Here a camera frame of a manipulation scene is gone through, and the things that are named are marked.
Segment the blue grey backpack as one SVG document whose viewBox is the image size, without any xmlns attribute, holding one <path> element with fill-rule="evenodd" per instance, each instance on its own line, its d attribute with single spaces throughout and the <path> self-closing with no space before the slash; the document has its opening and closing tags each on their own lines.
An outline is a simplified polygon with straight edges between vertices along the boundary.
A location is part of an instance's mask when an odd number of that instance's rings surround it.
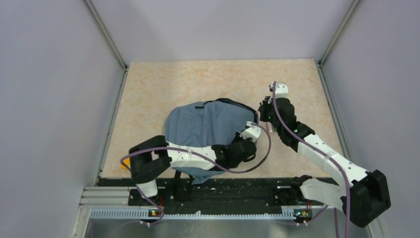
<svg viewBox="0 0 420 238">
<path fill-rule="evenodd" d="M 170 112 L 165 139 L 188 147 L 229 145 L 248 121 L 258 124 L 256 111 L 231 99 L 195 102 Z"/>
</svg>

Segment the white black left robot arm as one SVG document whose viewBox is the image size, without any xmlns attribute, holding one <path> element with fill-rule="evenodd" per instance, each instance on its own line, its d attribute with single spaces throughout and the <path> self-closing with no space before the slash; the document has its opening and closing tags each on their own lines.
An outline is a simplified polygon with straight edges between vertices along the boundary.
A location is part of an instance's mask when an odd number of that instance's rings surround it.
<svg viewBox="0 0 420 238">
<path fill-rule="evenodd" d="M 251 138 L 236 137 L 229 145 L 188 147 L 155 136 L 129 149 L 131 179 L 147 205 L 158 201 L 156 179 L 169 168 L 193 177 L 194 183 L 238 167 L 253 159 L 257 147 Z"/>
</svg>

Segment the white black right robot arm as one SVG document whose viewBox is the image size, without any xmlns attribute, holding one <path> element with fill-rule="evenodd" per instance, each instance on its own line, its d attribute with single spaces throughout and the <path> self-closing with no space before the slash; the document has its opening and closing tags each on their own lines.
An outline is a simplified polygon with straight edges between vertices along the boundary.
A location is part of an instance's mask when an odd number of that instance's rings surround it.
<svg viewBox="0 0 420 238">
<path fill-rule="evenodd" d="M 271 123 L 284 145 L 311 160 L 334 180 L 327 183 L 308 175 L 295 177 L 290 191 L 294 203 L 321 202 L 349 215 L 350 222 L 360 228 L 391 207 L 385 174 L 355 165 L 329 147 L 313 129 L 297 121 L 289 99 L 266 96 L 258 111 L 260 120 Z"/>
</svg>

